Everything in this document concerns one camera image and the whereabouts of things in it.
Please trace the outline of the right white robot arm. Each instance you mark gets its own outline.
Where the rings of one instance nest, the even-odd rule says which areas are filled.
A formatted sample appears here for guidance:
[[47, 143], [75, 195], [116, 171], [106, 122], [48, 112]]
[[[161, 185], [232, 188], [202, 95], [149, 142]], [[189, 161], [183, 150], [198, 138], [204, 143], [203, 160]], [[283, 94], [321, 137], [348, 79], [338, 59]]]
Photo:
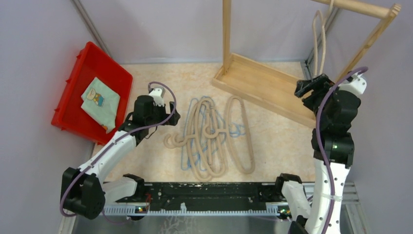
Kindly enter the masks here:
[[291, 234], [338, 234], [344, 184], [354, 158], [354, 141], [349, 132], [366, 89], [361, 72], [332, 82], [325, 74], [297, 82], [295, 96], [316, 117], [311, 144], [314, 149], [316, 180], [307, 196], [298, 175], [281, 174], [275, 197], [287, 201], [286, 215], [292, 220]]

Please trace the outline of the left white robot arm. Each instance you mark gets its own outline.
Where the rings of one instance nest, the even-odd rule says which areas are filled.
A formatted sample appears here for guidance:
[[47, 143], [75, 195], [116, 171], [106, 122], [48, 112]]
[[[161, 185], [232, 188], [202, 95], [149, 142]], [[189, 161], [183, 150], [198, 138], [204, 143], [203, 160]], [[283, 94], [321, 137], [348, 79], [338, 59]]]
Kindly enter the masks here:
[[150, 128], [177, 125], [181, 116], [175, 97], [169, 107], [170, 113], [167, 113], [163, 96], [154, 92], [138, 96], [133, 111], [127, 114], [112, 139], [91, 159], [63, 172], [60, 213], [65, 217], [80, 215], [92, 220], [104, 211], [106, 203], [125, 198], [135, 202], [143, 200], [146, 195], [143, 178], [126, 174], [112, 182], [105, 179], [120, 160], [147, 137]]

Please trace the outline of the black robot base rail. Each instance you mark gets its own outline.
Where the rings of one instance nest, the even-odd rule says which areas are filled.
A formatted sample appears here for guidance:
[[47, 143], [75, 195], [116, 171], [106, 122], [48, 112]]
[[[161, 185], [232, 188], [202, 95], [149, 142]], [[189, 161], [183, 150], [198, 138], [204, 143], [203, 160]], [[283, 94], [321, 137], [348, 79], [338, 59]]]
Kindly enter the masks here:
[[151, 182], [119, 203], [144, 203], [150, 211], [265, 211], [271, 203], [286, 203], [274, 182]]

